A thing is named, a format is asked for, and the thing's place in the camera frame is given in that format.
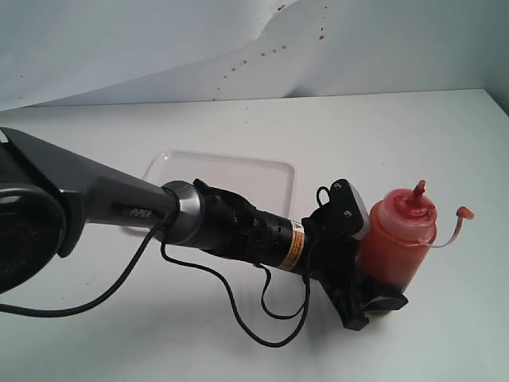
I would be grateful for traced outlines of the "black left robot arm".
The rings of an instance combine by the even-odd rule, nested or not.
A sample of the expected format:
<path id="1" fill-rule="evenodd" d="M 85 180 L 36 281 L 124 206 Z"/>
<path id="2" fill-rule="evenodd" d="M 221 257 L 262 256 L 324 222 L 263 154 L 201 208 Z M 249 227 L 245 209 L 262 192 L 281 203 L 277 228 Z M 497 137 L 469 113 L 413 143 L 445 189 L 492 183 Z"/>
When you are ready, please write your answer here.
<path id="1" fill-rule="evenodd" d="M 328 202 L 295 222 L 201 180 L 156 186 L 30 134 L 1 132 L 2 291 L 31 279 L 52 257 L 70 255 L 86 224 L 109 224 L 152 228 L 163 244 L 315 279 L 347 329 L 407 303 L 400 288 L 356 270 L 369 225 L 344 179 L 328 189 Z"/>

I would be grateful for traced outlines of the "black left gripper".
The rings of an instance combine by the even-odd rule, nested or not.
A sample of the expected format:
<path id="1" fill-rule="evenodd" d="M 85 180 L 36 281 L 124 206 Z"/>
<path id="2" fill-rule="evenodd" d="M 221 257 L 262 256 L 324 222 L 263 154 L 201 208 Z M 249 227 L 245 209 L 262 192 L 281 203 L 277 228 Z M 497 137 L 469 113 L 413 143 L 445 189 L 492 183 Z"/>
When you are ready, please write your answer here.
<path id="1" fill-rule="evenodd" d="M 373 278 L 363 280 L 358 292 L 355 257 L 359 241 L 326 230 L 319 208 L 303 223 L 311 230 L 310 277 L 322 286 L 345 329 L 361 330 L 369 323 L 365 314 L 384 315 L 408 304 L 399 287 Z"/>

